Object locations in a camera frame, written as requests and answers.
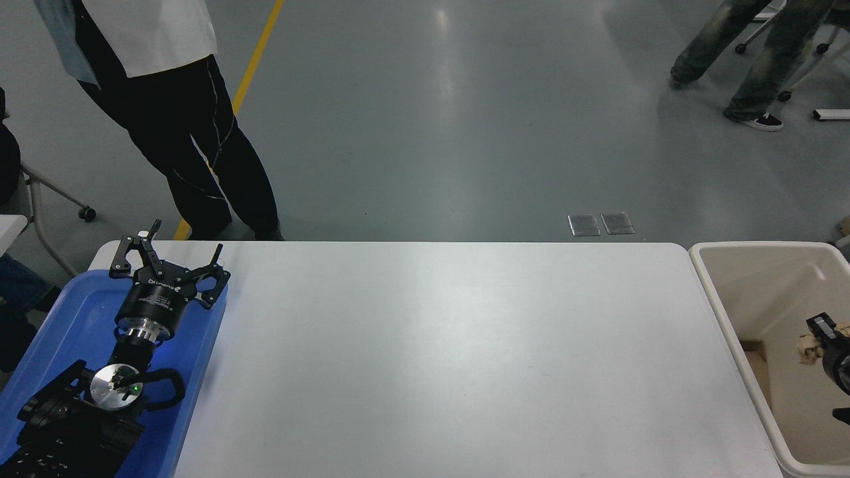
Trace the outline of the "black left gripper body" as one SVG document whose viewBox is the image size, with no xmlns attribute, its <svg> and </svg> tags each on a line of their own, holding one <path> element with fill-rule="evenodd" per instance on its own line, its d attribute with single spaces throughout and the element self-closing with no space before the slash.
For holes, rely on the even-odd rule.
<svg viewBox="0 0 850 478">
<path fill-rule="evenodd" d="M 189 285 L 189 270 L 165 264 L 162 275 L 143 267 L 133 273 L 133 285 L 115 318 L 118 329 L 127 331 L 143 321 L 152 321 L 167 331 L 176 331 L 195 288 Z"/>
</svg>

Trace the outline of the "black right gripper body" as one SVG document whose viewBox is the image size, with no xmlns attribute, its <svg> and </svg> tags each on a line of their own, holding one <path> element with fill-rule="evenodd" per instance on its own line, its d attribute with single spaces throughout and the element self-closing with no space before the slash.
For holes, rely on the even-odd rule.
<svg viewBox="0 0 850 478">
<path fill-rule="evenodd" d="M 842 392 L 849 394 L 849 339 L 828 340 L 822 349 L 822 367 L 826 375 Z"/>
</svg>

